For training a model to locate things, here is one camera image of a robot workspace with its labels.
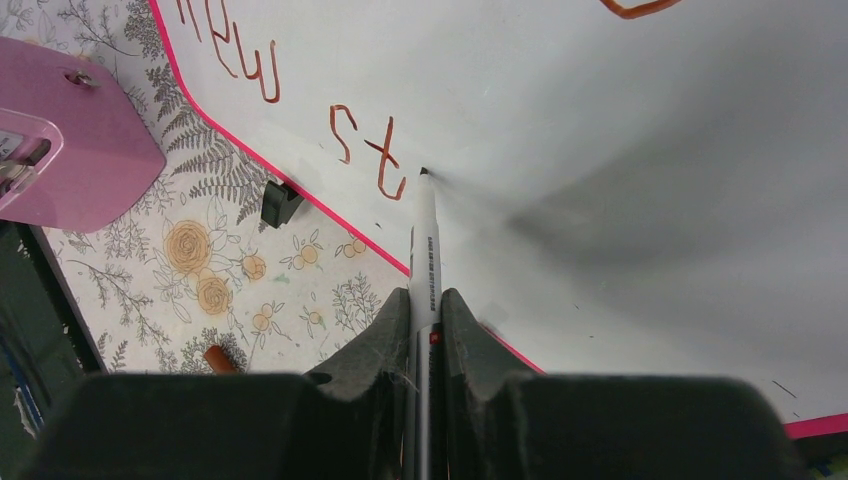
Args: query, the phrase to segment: pink border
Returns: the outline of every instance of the pink border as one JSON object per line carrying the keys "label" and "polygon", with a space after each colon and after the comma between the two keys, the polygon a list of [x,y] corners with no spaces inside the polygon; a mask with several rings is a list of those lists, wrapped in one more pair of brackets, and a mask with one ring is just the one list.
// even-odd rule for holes
{"label": "pink border", "polygon": [[[332,211],[329,207],[321,203],[314,195],[307,192],[303,187],[297,185],[288,176],[286,176],[283,172],[277,169],[275,166],[268,163],[264,158],[259,156],[258,153],[253,151],[250,147],[245,145],[241,140],[233,136],[230,132],[225,130],[221,125],[219,125],[215,120],[212,120],[209,115],[206,114],[197,102],[194,101],[194,98],[188,91],[188,88],[185,86],[185,82],[183,82],[182,75],[180,75],[180,69],[177,65],[176,57],[174,56],[174,50],[171,47],[171,40],[168,37],[168,31],[165,29],[165,22],[162,20],[162,13],[159,11],[159,4],[157,0],[150,0],[150,8],[153,11],[153,18],[156,20],[156,25],[159,27],[159,33],[162,35],[162,43],[165,46],[165,53],[168,55],[168,61],[171,62],[171,69],[174,71],[174,78],[177,80],[177,84],[180,86],[180,90],[183,91],[186,99],[194,107],[195,111],[206,120],[209,125],[215,130],[218,130],[222,135],[227,137],[228,140],[238,145],[239,148],[250,154],[254,160],[259,162],[260,165],[264,166],[268,170],[274,173],[277,177],[283,180],[287,185],[292,187],[297,193],[303,195],[304,198],[309,200],[313,205],[318,207],[319,210],[324,212],[328,217],[332,218],[333,221],[341,225],[345,230],[352,233],[354,236],[365,242],[366,245],[371,247],[372,250],[377,252],[378,255],[383,257],[387,262],[389,262],[392,266],[397,268],[401,273],[406,276],[409,276],[409,268],[406,265],[398,261],[393,256],[389,255],[388,252],[380,248],[376,243],[371,241],[368,237],[362,234],[359,230],[353,227],[353,225],[349,224],[342,217],[340,217],[336,212]],[[492,337],[494,337],[501,345],[504,346],[507,350],[509,350],[513,355],[518,357],[521,361],[527,364],[533,370],[544,373],[544,371],[539,368],[536,364],[527,359],[524,355],[515,350],[511,345],[503,341],[495,332],[481,324],[484,329],[489,332]],[[784,425],[786,428],[786,433],[791,438],[803,438],[803,437],[812,437],[816,435],[828,435],[831,433],[844,432],[848,431],[848,413],[844,413],[841,415],[833,415],[830,417],[821,417],[814,418],[812,420],[804,420],[801,422],[793,422]]]}

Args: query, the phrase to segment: black binder clip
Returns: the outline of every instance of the black binder clip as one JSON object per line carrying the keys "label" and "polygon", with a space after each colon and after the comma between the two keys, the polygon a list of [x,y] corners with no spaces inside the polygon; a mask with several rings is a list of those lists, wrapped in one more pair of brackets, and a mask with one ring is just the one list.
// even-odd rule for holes
{"label": "black binder clip", "polygon": [[262,196],[262,221],[274,228],[289,223],[303,196],[286,184],[269,181]]}

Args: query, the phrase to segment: floral patterned surface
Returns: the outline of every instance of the floral patterned surface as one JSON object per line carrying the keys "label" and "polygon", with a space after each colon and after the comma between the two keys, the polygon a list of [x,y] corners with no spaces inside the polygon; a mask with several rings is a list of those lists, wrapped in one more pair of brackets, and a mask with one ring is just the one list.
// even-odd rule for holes
{"label": "floral patterned surface", "polygon": [[167,157],[150,190],[94,234],[45,229],[111,371],[305,371],[374,319],[405,277],[304,203],[265,228],[272,178],[177,87],[147,0],[0,0],[0,35],[108,68]]}

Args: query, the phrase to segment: white board surface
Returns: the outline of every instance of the white board surface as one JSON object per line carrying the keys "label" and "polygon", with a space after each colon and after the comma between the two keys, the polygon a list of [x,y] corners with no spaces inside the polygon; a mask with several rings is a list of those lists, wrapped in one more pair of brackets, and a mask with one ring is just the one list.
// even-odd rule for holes
{"label": "white board surface", "polygon": [[396,263],[438,175],[444,286],[544,370],[848,411],[848,4],[153,3],[197,108]]}

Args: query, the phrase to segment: white marker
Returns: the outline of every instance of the white marker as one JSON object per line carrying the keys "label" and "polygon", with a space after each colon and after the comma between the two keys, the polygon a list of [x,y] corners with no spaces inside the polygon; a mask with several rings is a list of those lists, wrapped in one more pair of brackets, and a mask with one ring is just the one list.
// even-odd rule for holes
{"label": "white marker", "polygon": [[447,478],[442,269],[436,195],[426,168],[415,195],[409,261],[409,388],[403,435],[403,478]]}

